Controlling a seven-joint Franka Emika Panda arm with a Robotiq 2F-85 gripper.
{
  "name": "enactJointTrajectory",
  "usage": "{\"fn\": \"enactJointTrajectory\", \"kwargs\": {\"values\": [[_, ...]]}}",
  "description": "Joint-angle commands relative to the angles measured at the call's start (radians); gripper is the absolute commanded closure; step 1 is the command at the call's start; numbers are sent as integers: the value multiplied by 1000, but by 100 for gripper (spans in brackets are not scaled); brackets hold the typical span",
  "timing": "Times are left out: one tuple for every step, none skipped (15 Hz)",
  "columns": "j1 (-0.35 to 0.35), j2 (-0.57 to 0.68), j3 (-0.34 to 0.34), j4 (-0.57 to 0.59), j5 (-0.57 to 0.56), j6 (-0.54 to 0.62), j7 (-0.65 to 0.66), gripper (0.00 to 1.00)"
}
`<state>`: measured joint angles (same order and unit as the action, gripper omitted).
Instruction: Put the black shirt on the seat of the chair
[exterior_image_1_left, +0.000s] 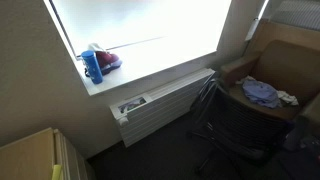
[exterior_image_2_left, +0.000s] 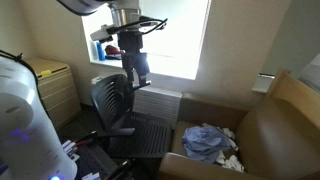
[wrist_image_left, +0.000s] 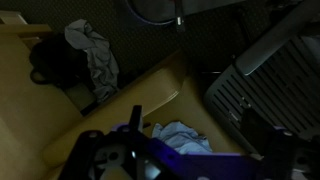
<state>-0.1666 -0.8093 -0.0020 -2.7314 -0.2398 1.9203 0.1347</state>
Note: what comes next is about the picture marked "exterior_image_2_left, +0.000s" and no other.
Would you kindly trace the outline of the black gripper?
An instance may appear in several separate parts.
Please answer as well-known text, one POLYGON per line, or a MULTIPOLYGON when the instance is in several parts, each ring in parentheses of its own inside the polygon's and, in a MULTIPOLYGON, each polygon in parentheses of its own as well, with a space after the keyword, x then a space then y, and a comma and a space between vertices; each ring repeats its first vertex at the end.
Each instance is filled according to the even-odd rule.
POLYGON ((146 61, 147 54, 141 53, 143 47, 142 33, 138 31, 123 31, 118 34, 118 46, 122 51, 122 66, 127 72, 128 86, 133 92, 151 84, 147 80, 149 66, 146 61), (133 86, 134 76, 132 70, 138 74, 139 84, 133 86))

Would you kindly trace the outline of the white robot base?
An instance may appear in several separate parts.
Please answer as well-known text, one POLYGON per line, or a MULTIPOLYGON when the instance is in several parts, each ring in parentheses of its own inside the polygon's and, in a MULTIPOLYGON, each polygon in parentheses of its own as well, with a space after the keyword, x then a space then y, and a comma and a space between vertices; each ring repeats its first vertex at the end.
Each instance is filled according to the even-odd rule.
POLYGON ((74 180, 77 165, 63 150, 38 92, 37 76, 20 55, 0 56, 1 180, 74 180))

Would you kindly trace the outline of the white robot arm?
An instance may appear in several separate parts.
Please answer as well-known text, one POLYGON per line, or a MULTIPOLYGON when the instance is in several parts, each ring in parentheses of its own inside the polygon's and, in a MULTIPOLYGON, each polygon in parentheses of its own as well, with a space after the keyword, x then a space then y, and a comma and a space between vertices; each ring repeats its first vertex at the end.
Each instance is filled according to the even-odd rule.
POLYGON ((156 25, 156 20, 144 16, 139 7, 139 0, 57 0, 63 7, 79 16, 95 13, 102 6, 110 9, 111 25, 104 24, 99 30, 90 34, 93 41, 100 43, 112 41, 117 35, 118 47, 121 50, 122 67, 126 71, 129 84, 134 81, 133 71, 136 71, 139 85, 132 86, 134 90, 151 84, 147 80, 150 72, 147 54, 143 48, 142 27, 156 25))

